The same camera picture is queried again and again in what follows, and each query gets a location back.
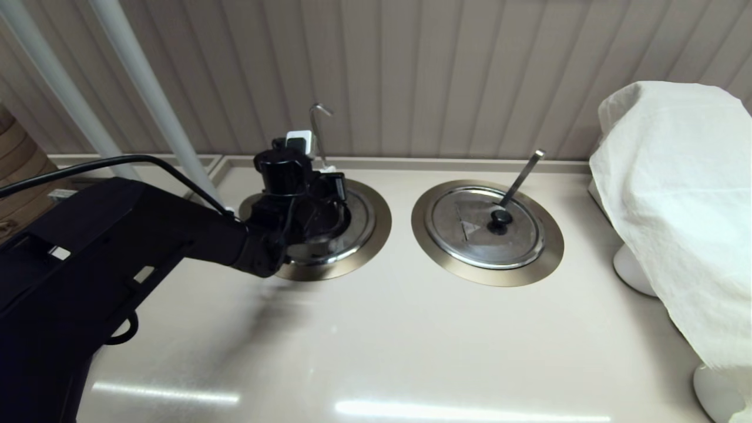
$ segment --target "metal hook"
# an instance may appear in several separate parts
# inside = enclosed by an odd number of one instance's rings
[[[326,116],[332,116],[334,114],[334,111],[330,108],[327,108],[322,103],[316,103],[312,105],[311,108],[308,109],[308,116],[311,118],[311,131],[314,133],[314,137],[316,137],[319,155],[321,156],[321,161],[324,164],[324,168],[326,168],[326,167],[329,167],[329,164],[326,162],[326,152],[324,151],[324,143],[321,140],[321,135],[319,135],[319,125],[318,123],[316,123],[316,110],[320,110]]]

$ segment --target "black cable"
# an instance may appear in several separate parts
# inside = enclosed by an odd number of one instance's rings
[[[133,154],[128,156],[109,157],[107,159],[94,160],[87,163],[81,163],[80,165],[71,166],[65,169],[56,170],[55,172],[45,173],[43,175],[37,175],[23,181],[10,184],[6,187],[0,188],[0,198],[13,195],[19,191],[23,191],[27,188],[36,187],[38,185],[46,184],[47,182],[56,181],[61,178],[67,178],[68,176],[78,175],[79,173],[89,172],[95,169],[101,169],[103,167],[117,166],[125,163],[146,162],[155,164],[182,182],[193,192],[197,193],[202,199],[214,207],[219,213],[227,216],[228,218],[235,218],[235,215],[230,210],[225,210],[218,201],[210,196],[206,191],[201,189],[193,181],[188,179],[185,175],[180,173],[170,163],[162,159],[158,159],[146,154]]]
[[[111,336],[110,339],[105,342],[105,345],[120,345],[128,342],[132,337],[135,336],[136,332],[138,332],[138,315],[136,314],[135,310],[133,311],[133,313],[128,315],[128,323],[128,330],[126,330],[125,333],[121,333],[118,336]]]

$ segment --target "white pole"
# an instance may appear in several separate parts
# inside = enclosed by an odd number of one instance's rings
[[[220,201],[216,187],[206,175],[196,151],[191,145],[188,135],[175,115],[162,86],[156,79],[149,61],[136,39],[133,28],[128,22],[123,8],[118,0],[89,0],[102,27],[105,29],[110,42],[115,47],[120,61],[128,71],[133,84],[141,94],[157,126],[165,136],[165,140],[177,156],[180,165],[185,169],[188,177],[209,195]]]
[[[0,14],[13,30],[23,49],[32,58],[44,80],[97,153],[102,157],[122,156],[123,152],[120,151],[115,144],[115,140],[112,139],[102,122],[89,107],[89,103],[81,95],[81,91],[68,76],[68,72],[62,67],[62,63],[42,36],[36,22],[26,10],[24,2],[0,0]],[[115,175],[121,178],[141,180],[131,165],[113,166],[112,170]]]

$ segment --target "metal ladle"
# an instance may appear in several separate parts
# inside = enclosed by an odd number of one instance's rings
[[[323,162],[324,169],[329,167],[329,164],[326,162],[326,151],[324,150],[324,143],[321,139],[321,135],[319,135],[319,125],[316,122],[316,110],[321,111],[326,116],[332,116],[334,114],[334,111],[330,108],[327,108],[322,103],[315,103],[311,106],[311,108],[308,109],[308,116],[311,119],[311,131],[314,133],[314,137],[316,138],[316,146],[319,151],[319,155],[321,156],[321,161]]]
[[[530,157],[530,160],[528,160],[525,167],[522,169],[522,172],[517,176],[517,179],[514,181],[512,186],[509,188],[509,190],[504,194],[504,197],[499,202],[500,209],[494,210],[491,212],[491,222],[488,223],[488,230],[491,231],[491,233],[495,233],[496,235],[504,235],[507,233],[507,225],[512,223],[512,215],[507,211],[507,204],[512,200],[512,197],[517,192],[517,190],[520,189],[520,185],[525,181],[528,175],[530,175],[530,172],[532,171],[532,168],[535,167],[535,164],[538,163],[538,161],[546,156],[546,152],[544,150],[536,150],[535,153]]]

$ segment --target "countertop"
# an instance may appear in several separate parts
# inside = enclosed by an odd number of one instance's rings
[[[78,421],[708,422],[696,354],[614,273],[621,241],[588,175],[530,175],[521,192],[556,219],[564,257],[542,281],[494,288],[434,263],[411,211],[437,184],[515,173],[344,171],[391,209],[374,259],[294,283],[185,260],[138,309],[135,338],[96,355]],[[219,185],[236,209],[261,187],[241,167]]]

